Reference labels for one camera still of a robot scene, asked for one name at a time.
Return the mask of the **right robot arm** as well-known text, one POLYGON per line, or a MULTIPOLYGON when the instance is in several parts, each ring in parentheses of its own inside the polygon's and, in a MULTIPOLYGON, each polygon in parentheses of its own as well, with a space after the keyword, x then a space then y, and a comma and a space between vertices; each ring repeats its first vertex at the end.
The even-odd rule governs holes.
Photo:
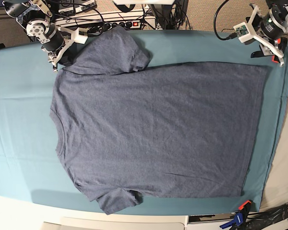
POLYGON ((4 1, 6 13, 15 18, 29 37, 36 38, 42 44, 42 50, 47 52, 48 61, 54 67, 57 64, 69 66, 72 64, 72 54, 68 51, 69 39, 65 38, 55 23, 53 13, 44 0, 29 0, 22 3, 4 1))

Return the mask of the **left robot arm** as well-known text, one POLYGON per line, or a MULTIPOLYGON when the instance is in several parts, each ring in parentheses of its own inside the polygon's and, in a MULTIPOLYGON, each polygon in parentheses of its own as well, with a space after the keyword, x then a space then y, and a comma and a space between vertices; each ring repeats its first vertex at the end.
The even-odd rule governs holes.
POLYGON ((288 0, 267 0, 268 13, 261 15, 260 10, 253 10, 254 19, 249 19, 256 37, 260 42, 260 50, 251 54, 251 58, 271 56, 272 61, 281 63, 287 48, 288 39, 288 0))

